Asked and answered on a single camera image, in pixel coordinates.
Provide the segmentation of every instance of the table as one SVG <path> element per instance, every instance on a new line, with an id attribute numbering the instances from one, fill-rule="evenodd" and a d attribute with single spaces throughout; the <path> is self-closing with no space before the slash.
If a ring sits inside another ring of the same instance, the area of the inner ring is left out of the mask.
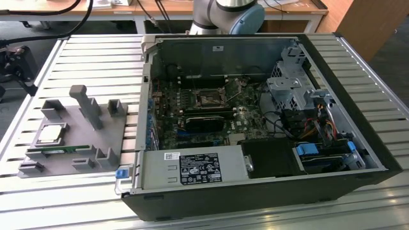
<path id="1" fill-rule="evenodd" d="M 74 0 L 1 0 L 0 9 L 14 11 L 50 12 L 65 9 Z M 26 16 L 6 15 L 0 16 L 0 21 L 81 21 L 87 4 L 81 0 L 77 7 L 65 14 L 54 16 Z M 111 9 L 91 11 L 89 21 L 133 21 L 135 1 L 130 6 L 111 6 Z"/>
<path id="2" fill-rule="evenodd" d="M 154 16 L 154 18 L 157 20 L 163 20 L 154 1 L 139 0 L 139 2 L 146 11 Z M 165 7 L 170 20 L 193 20 L 193 2 L 162 0 L 162 5 Z M 327 13 L 327 10 L 318 9 L 310 0 L 299 0 L 298 3 L 282 5 L 282 10 L 288 12 L 283 13 L 282 16 L 278 10 L 274 10 L 271 8 L 264 8 L 264 10 L 264 20 L 279 21 L 282 19 L 290 21 L 307 21 L 303 30 L 304 33 L 312 33 L 315 31 L 320 18 Z M 147 20 L 139 6 L 135 7 L 135 15 L 139 15 L 142 20 Z M 143 25 L 137 23 L 135 27 L 138 33 L 145 34 Z"/>
<path id="3" fill-rule="evenodd" d="M 163 20 L 154 0 L 139 0 L 146 11 L 154 16 L 157 20 Z M 1 9 L 18 11 L 57 11 L 66 8 L 73 3 L 73 0 L 1 0 Z M 162 0 L 163 7 L 171 20 L 191 20 L 193 3 L 174 0 Z M 299 0 L 299 3 L 286 4 L 282 10 L 287 11 L 280 16 L 280 12 L 266 8 L 264 20 L 304 20 L 307 21 L 304 32 L 315 31 L 322 15 L 327 10 L 318 9 L 311 3 L 311 0 Z M 9 15 L 0 16 L 1 21 L 79 21 L 86 12 L 85 0 L 67 13 L 55 16 L 21 16 Z M 145 34 L 143 21 L 149 20 L 142 12 L 137 1 L 133 0 L 130 6 L 111 6 L 111 9 L 94 10 L 89 17 L 90 21 L 134 21 L 137 32 Z"/>
<path id="4" fill-rule="evenodd" d="M 17 166 L 41 123 L 45 99 L 71 104 L 71 84 L 97 102 L 129 104 L 121 164 L 133 162 L 141 82 L 141 35 L 73 35 L 58 40 L 0 142 L 1 229 L 394 229 L 409 224 L 409 111 L 343 38 L 307 35 L 403 172 L 335 201 L 162 222 L 141 221 L 114 194 L 114 172 L 19 179 Z M 323 88 L 316 73 L 312 75 Z"/>

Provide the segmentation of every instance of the barcode sticker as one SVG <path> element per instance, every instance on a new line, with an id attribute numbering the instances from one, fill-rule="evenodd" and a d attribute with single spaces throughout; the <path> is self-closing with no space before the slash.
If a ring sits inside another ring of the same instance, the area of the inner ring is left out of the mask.
<path id="1" fill-rule="evenodd" d="M 178 160 L 179 152 L 165 152 L 165 160 Z"/>

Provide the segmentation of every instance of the green circuit board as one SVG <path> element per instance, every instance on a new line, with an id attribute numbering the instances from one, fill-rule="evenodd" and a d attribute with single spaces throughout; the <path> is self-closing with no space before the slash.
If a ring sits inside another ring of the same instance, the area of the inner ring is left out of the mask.
<path id="1" fill-rule="evenodd" d="M 267 129 L 257 104 L 259 83 L 239 85 L 238 90 L 238 80 L 237 77 L 230 78 L 226 87 L 222 90 L 218 88 L 219 98 L 213 95 L 209 89 L 201 89 L 197 94 L 197 97 L 202 97 L 201 93 L 209 95 L 209 102 L 205 101 L 206 106 L 223 107 L 227 105 L 234 111 L 234 117 L 225 119 L 221 131 L 198 134 L 189 134 L 179 128 L 185 120 L 183 115 L 179 114 L 179 109 L 194 106 L 190 98 L 186 100 L 189 104 L 182 104 L 182 97 L 186 94 L 183 91 L 186 90 L 181 89 L 174 82 L 159 82 L 159 86 L 153 86 L 159 149 L 231 145 L 235 144 L 235 140 L 233 142 L 229 139 L 231 134 L 239 134 L 239 137 L 245 137 L 245 139 L 267 137 Z"/>

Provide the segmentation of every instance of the sticker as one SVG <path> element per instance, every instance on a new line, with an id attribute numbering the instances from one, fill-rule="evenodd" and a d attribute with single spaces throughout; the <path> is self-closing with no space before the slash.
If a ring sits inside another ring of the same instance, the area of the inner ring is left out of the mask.
<path id="1" fill-rule="evenodd" d="M 179 152 L 165 152 L 165 160 L 177 160 Z"/>
<path id="2" fill-rule="evenodd" d="M 223 46 L 213 46 L 213 52 L 222 51 Z"/>
<path id="3" fill-rule="evenodd" d="M 182 185 L 222 181 L 217 153 L 178 156 L 178 163 Z"/>
<path id="4" fill-rule="evenodd" d="M 131 14 L 131 11 L 114 11 L 114 14 Z"/>

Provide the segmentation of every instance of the connector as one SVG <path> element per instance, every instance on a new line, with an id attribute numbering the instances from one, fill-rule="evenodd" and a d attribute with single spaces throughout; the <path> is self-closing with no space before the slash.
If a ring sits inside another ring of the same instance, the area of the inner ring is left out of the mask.
<path id="1" fill-rule="evenodd" d="M 155 19 L 153 17 L 149 17 L 149 21 L 151 22 L 154 27 L 158 27 L 158 22 L 155 21 Z"/>

